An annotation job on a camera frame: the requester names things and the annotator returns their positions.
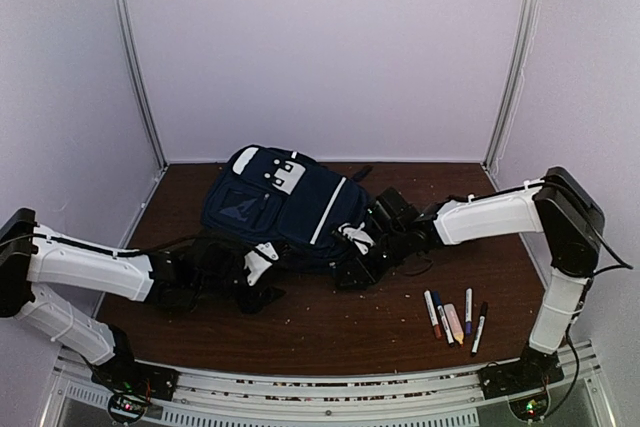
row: red marker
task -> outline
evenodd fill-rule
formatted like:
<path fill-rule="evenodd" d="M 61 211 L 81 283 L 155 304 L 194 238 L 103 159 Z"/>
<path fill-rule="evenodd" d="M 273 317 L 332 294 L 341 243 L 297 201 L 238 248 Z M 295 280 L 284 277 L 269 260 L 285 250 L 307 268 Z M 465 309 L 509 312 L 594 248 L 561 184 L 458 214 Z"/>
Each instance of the red marker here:
<path fill-rule="evenodd" d="M 433 326 L 433 333 L 436 335 L 436 339 L 441 339 L 442 332 L 440 331 L 440 324 L 438 323 L 436 308 L 433 306 L 431 292 L 429 292 L 428 290 L 424 291 L 424 300 L 427 302 L 427 310 L 429 311 L 429 318 L 431 319 L 431 325 Z"/>

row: metal frame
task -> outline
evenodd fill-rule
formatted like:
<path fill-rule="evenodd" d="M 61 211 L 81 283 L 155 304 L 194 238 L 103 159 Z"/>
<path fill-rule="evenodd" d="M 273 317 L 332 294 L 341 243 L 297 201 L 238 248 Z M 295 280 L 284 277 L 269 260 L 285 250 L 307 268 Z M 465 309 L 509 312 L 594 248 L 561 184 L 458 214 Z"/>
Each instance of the metal frame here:
<path fill-rule="evenodd" d="M 576 346 L 581 382 L 602 427 L 615 427 L 602 370 L 590 342 Z M 575 361 L 568 347 L 559 351 L 565 379 L 573 380 Z M 154 401 L 145 419 L 171 426 L 293 427 L 320 425 L 477 426 L 477 409 L 503 403 L 484 400 L 477 370 L 483 365 L 410 374 L 349 377 L 287 377 L 182 369 L 172 402 Z M 104 409 L 110 393 L 91 383 L 91 372 L 74 352 L 63 349 L 54 369 L 55 383 L 42 425 L 59 425 L 67 398 Z"/>
<path fill-rule="evenodd" d="M 533 38 L 539 1 L 540 0 L 522 0 L 520 22 L 518 24 L 507 83 L 502 94 L 498 118 L 496 119 L 489 149 L 487 150 L 487 155 L 484 160 L 484 165 L 489 171 L 492 171 L 496 166 L 496 162 L 500 156 L 500 149 L 504 145 L 506 135 L 509 132 L 510 121 L 513 117 L 518 95 L 522 87 L 522 70 Z"/>
<path fill-rule="evenodd" d="M 149 99 L 142 79 L 140 61 L 138 59 L 135 42 L 133 40 L 133 29 L 131 27 L 127 0 L 114 0 L 114 2 L 118 13 L 118 20 L 120 21 L 120 33 L 122 34 L 122 42 L 124 44 L 127 66 L 129 67 L 131 84 L 136 95 L 136 101 L 138 103 L 138 108 L 140 109 L 142 122 L 144 124 L 147 137 L 151 142 L 151 147 L 153 149 L 153 154 L 155 156 L 156 163 L 158 164 L 158 168 L 164 169 L 167 166 L 167 159 L 165 158 L 162 150 L 158 130 L 155 122 L 153 121 L 153 115 L 149 107 Z"/>

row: orange marker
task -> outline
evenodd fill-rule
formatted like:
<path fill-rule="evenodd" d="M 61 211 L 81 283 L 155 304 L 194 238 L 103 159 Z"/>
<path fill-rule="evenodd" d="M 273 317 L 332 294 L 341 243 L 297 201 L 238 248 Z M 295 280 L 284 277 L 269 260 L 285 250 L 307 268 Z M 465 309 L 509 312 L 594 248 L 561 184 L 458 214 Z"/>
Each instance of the orange marker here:
<path fill-rule="evenodd" d="M 453 304 L 447 304 L 444 306 L 444 313 L 447 314 L 447 320 L 449 321 L 453 338 L 456 342 L 462 345 L 464 341 L 464 332 L 462 331 L 462 325 L 460 325 L 460 319 L 458 318 L 456 308 Z"/>

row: white plastic casing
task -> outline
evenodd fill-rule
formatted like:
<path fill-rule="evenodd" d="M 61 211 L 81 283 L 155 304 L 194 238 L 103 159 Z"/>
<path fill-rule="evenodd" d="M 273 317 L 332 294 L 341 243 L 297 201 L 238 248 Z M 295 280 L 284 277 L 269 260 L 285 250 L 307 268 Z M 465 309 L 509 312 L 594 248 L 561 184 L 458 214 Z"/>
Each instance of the white plastic casing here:
<path fill-rule="evenodd" d="M 75 350 L 93 365 L 101 365 L 114 356 L 113 334 L 107 325 L 91 319 L 56 294 L 47 285 L 31 284 L 35 296 L 15 319 L 24 320 Z"/>
<path fill-rule="evenodd" d="M 36 227 L 35 232 L 75 240 L 45 226 Z M 109 292 L 138 302 L 147 297 L 153 284 L 153 279 L 149 277 L 152 271 L 149 257 L 140 255 L 121 258 L 116 254 L 125 251 L 90 242 L 82 243 L 112 250 L 113 254 L 105 255 L 52 240 L 34 238 L 33 244 L 38 251 L 31 256 L 27 279 L 30 282 L 75 285 Z"/>
<path fill-rule="evenodd" d="M 434 225 L 445 245 L 517 232 L 542 232 L 533 202 L 541 188 L 525 187 L 475 201 L 470 196 L 468 202 L 451 200 L 438 210 Z"/>
<path fill-rule="evenodd" d="M 557 269 L 551 271 L 551 283 L 529 337 L 532 348 L 544 354 L 558 350 L 587 282 L 588 279 L 569 277 Z"/>

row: purple marker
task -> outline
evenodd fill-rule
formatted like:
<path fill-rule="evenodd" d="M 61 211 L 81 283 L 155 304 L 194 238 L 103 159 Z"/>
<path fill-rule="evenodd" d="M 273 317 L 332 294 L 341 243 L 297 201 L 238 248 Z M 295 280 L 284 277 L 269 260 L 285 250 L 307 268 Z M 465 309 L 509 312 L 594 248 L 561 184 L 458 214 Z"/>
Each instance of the purple marker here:
<path fill-rule="evenodd" d="M 471 335 L 471 309 L 473 306 L 473 291 L 467 289 L 467 301 L 464 305 L 464 335 Z"/>

